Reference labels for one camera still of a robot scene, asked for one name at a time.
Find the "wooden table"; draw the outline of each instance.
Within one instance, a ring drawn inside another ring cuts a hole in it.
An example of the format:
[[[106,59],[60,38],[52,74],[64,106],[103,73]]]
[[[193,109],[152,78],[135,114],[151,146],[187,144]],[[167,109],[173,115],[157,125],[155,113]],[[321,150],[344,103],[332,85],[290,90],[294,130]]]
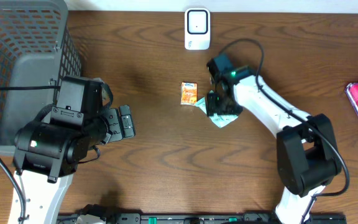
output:
[[[211,89],[206,62],[226,43],[250,37],[265,47],[265,81],[299,109],[331,119],[349,166],[349,191],[320,198],[313,212],[344,212],[358,223],[358,119],[344,94],[358,81],[358,15],[213,13],[203,51],[185,50],[183,20],[182,12],[70,12],[85,76],[110,85],[113,106],[131,106],[137,136],[101,147],[99,161],[80,166],[61,212],[89,203],[144,213],[273,210],[283,184],[267,128],[245,111],[219,129],[200,109],[180,105],[181,82],[198,83],[202,98]],[[229,54],[254,67],[260,57],[250,44]],[[341,174],[326,192],[343,184]],[[0,223],[11,197],[0,169]]]

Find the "orange packet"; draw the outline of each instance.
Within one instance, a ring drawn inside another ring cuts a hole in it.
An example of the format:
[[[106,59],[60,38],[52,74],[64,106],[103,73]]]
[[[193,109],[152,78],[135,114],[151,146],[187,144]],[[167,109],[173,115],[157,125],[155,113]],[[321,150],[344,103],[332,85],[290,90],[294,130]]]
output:
[[[197,103],[197,83],[181,83],[181,105],[195,105]]]

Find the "basket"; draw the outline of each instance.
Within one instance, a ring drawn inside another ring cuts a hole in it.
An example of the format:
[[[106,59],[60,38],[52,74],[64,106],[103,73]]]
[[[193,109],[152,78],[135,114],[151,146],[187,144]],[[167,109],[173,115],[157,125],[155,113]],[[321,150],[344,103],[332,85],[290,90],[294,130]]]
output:
[[[60,85],[81,75],[67,15],[63,0],[0,0],[0,86]],[[13,155],[16,132],[57,97],[57,90],[0,91],[0,154]]]

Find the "green connector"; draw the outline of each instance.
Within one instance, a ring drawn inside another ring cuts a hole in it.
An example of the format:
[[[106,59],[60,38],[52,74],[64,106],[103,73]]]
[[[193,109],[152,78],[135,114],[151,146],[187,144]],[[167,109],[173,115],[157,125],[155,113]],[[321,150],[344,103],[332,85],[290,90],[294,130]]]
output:
[[[149,224],[157,224],[157,218],[149,218]]]

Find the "table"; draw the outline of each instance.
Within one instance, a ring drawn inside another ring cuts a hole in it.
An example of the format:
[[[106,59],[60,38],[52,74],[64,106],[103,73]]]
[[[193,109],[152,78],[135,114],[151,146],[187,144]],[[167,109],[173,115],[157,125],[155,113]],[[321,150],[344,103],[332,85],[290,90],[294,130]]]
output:
[[[204,51],[185,50],[183,21],[182,12],[70,11],[84,76],[110,85],[113,106],[130,105],[137,136],[100,147],[100,160],[81,165],[61,212],[94,203],[144,213],[273,210],[283,184],[268,129],[247,111],[219,129],[199,108],[180,105],[181,82],[198,83],[202,98],[211,89],[206,62],[226,43],[249,37],[265,47],[265,81],[299,109],[331,119],[349,166],[349,191],[320,198],[312,211],[344,212],[358,223],[358,119],[344,94],[358,81],[358,15],[212,13]],[[250,44],[229,55],[253,67],[260,57]],[[341,174],[325,192],[343,184]],[[0,169],[0,223],[11,197]]]

